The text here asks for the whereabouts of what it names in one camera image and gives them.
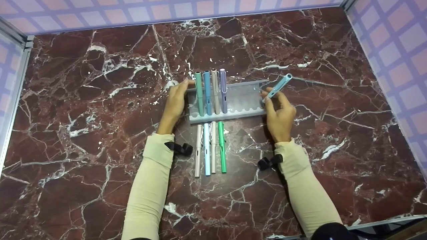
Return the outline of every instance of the hand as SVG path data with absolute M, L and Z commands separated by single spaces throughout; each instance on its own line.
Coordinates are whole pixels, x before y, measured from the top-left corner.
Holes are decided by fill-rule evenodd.
M 267 91 L 261 91 L 261 96 L 264 98 L 267 110 L 267 128 L 274 142 L 289 142 L 291 141 L 291 128 L 296 109 L 290 104 L 285 94 L 277 92 L 274 98 L 279 100 L 280 107 L 275 111 L 273 101 L 267 97 L 267 94 L 272 89 L 267 88 Z
M 172 134 L 173 127 L 184 110 L 184 95 L 189 84 L 194 84 L 194 81 L 186 78 L 180 84 L 170 88 L 166 106 L 157 128 L 158 134 Z

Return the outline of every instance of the table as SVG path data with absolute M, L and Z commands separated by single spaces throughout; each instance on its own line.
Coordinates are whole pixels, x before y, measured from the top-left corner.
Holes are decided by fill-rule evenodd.
M 228 82 L 295 78 L 292 136 L 345 224 L 427 213 L 426 184 L 340 8 L 40 35 L 0 179 L 7 239 L 119 239 L 132 179 L 167 89 L 197 70 Z M 300 234 L 262 117 L 225 122 L 228 172 L 171 170 L 161 239 Z M 195 146 L 196 126 L 178 123 Z

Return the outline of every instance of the beige arm sleeve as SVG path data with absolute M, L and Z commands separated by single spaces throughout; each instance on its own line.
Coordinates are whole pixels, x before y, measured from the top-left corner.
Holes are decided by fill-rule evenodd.
M 275 144 L 275 154 L 282 154 L 279 165 L 288 184 L 289 197 L 295 215 L 308 238 L 320 226 L 329 222 L 342 223 L 328 194 L 314 176 L 305 148 L 290 142 Z
M 173 151 L 164 143 L 170 141 L 174 141 L 174 135 L 153 134 L 147 138 L 126 208 L 122 240 L 159 239 L 159 223 L 173 159 Z

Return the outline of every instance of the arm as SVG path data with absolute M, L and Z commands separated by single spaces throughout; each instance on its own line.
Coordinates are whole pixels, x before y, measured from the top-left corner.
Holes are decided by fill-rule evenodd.
M 122 240 L 159 239 L 158 228 L 173 158 L 173 151 L 164 143 L 173 140 L 170 134 L 154 134 L 147 138 L 142 163 L 129 195 Z
M 188 79 L 171 87 L 157 133 L 147 138 L 142 163 L 135 176 L 126 208 L 122 240 L 158 240 L 159 224 L 166 201 L 173 151 L 164 145 L 174 141 L 173 127 L 184 109 Z
M 330 197 L 311 169 L 307 152 L 292 139 L 275 144 L 275 154 L 282 154 L 279 169 L 285 176 L 290 202 L 308 238 L 322 225 L 342 223 Z
M 267 127 L 276 143 L 275 154 L 283 156 L 279 168 L 287 181 L 292 208 L 304 233 L 310 238 L 320 226 L 342 221 L 333 202 L 314 176 L 307 152 L 290 137 L 295 108 L 282 92 L 278 92 L 275 97 L 280 107 L 276 111 L 272 100 L 266 97 L 271 89 L 267 88 L 267 91 L 261 93 L 265 97 Z

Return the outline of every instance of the clear acrylic pen stand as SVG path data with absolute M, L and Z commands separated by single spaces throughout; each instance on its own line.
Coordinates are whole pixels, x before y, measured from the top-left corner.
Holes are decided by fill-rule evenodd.
M 214 91 L 211 87 L 211 109 L 212 115 L 206 112 L 205 92 L 203 91 L 203 116 L 199 114 L 197 107 L 196 89 L 187 90 L 188 110 L 190 113 L 190 124 L 208 123 L 212 121 L 222 121 L 240 117 L 253 117 L 265 114 L 262 98 L 260 96 L 261 87 L 268 83 L 267 80 L 240 82 L 227 84 L 227 113 L 222 111 L 221 93 L 218 93 L 220 113 L 215 114 Z

